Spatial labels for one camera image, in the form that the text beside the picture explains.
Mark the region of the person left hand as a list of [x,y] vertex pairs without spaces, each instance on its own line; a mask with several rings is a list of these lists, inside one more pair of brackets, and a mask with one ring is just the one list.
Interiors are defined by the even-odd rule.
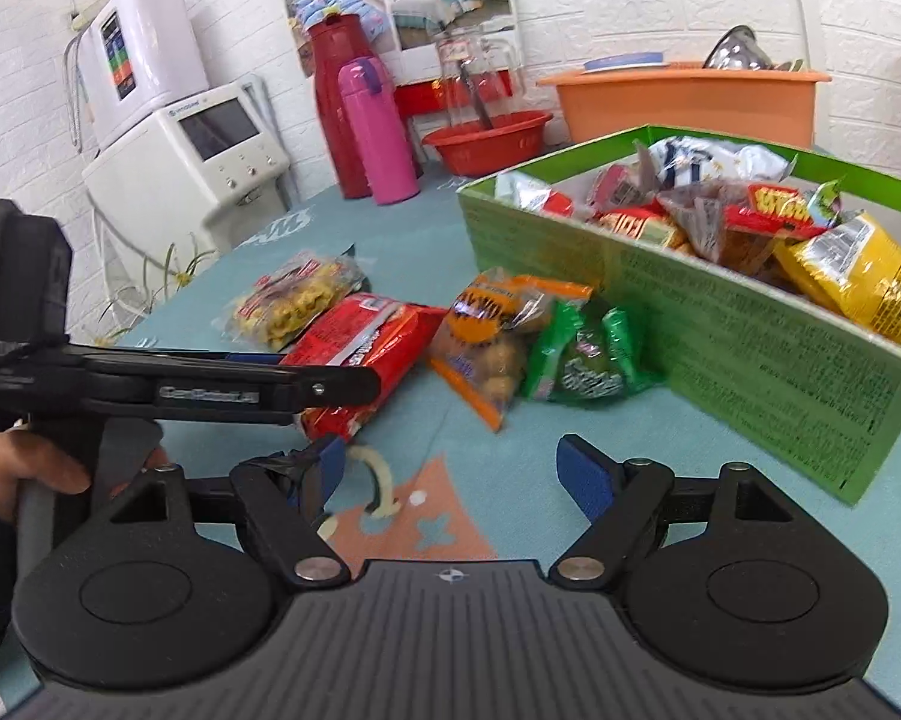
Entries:
[[19,489],[36,481],[55,493],[80,494],[91,486],[91,475],[51,440],[25,427],[0,433],[0,520],[13,523]]

